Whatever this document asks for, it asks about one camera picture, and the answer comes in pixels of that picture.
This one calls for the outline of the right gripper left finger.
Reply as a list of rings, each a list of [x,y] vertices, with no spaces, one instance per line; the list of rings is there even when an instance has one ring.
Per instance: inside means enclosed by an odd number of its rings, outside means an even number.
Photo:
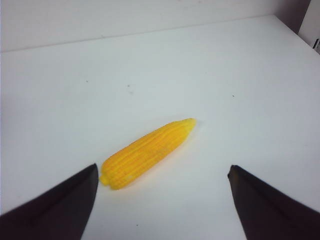
[[[40,196],[0,217],[2,240],[79,240],[98,188],[92,164]]]

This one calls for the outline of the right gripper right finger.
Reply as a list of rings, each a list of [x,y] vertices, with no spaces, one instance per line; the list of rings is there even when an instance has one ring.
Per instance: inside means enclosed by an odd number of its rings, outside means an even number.
[[[227,175],[248,240],[318,240],[320,214],[238,165]]]

